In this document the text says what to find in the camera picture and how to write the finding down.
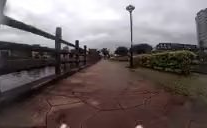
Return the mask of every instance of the river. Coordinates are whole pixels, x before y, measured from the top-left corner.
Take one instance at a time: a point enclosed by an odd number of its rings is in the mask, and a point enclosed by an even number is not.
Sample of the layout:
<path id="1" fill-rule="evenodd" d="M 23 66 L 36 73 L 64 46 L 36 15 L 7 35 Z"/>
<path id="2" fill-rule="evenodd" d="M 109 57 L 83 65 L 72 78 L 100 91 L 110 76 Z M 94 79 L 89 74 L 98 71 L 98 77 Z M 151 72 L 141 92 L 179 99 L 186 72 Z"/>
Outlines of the river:
<path id="1" fill-rule="evenodd" d="M 54 67 L 45 67 L 41 69 L 34 69 L 29 71 L 15 72 L 11 74 L 0 76 L 0 90 L 2 92 L 13 89 L 18 86 L 33 82 L 40 78 L 53 75 L 55 73 Z"/>

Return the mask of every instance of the stone pavement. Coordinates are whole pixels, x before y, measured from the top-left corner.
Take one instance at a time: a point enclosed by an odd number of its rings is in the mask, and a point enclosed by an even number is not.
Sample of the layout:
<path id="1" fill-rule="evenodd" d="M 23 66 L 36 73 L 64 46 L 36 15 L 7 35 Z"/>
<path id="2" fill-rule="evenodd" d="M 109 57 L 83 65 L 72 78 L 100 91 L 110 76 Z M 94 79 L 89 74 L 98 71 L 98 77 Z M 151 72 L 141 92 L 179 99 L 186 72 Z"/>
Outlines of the stone pavement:
<path id="1" fill-rule="evenodd" d="M 0 113 L 0 128 L 207 128 L 207 110 L 100 61 Z"/>

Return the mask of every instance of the green hedge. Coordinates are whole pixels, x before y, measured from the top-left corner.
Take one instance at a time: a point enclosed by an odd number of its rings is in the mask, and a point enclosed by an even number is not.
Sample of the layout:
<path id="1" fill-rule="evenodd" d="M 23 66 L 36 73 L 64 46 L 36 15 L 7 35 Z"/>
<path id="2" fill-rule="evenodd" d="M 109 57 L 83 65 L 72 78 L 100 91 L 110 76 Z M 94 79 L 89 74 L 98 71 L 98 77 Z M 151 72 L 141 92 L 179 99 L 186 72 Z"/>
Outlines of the green hedge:
<path id="1" fill-rule="evenodd" d="M 195 57 L 196 55 L 190 51 L 143 54 L 134 57 L 134 66 L 143 66 L 179 74 L 189 74 L 191 63 Z"/>

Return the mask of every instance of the street lamp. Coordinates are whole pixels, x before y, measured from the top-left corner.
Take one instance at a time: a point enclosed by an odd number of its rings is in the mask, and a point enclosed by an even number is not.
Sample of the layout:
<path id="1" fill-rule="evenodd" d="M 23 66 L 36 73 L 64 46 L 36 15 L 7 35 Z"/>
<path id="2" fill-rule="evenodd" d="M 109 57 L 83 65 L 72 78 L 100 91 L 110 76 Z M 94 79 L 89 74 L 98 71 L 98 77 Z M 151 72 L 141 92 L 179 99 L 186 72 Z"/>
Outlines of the street lamp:
<path id="1" fill-rule="evenodd" d="M 130 32 L 131 32 L 131 48 L 130 48 L 130 68 L 133 68 L 133 17 L 132 12 L 135 9 L 133 5 L 128 5 L 126 10 L 130 14 Z"/>

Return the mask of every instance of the tall building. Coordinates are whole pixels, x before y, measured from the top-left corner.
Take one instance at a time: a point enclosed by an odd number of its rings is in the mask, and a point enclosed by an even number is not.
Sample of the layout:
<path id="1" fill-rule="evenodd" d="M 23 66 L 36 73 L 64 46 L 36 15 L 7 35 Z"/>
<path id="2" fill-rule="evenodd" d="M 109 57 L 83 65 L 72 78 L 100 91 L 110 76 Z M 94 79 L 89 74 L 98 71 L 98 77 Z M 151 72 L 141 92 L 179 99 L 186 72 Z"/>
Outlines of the tall building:
<path id="1" fill-rule="evenodd" d="M 207 48 L 207 8 L 199 11 L 195 20 L 198 45 L 200 48 Z"/>

